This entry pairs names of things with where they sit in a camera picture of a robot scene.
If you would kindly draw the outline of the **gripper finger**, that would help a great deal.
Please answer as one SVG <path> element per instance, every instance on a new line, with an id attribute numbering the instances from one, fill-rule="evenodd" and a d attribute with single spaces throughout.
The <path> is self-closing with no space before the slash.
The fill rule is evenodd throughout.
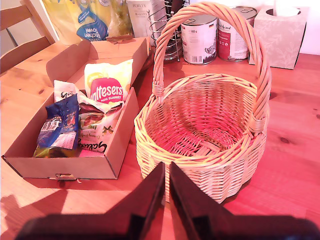
<path id="1" fill-rule="evenodd" d="M 165 164 L 151 173 L 106 216 L 106 240 L 142 240 L 161 205 L 165 192 Z"/>
<path id="2" fill-rule="evenodd" d="M 174 163 L 169 166 L 170 200 L 182 237 L 189 240 L 229 240 L 232 213 L 220 206 Z"/>

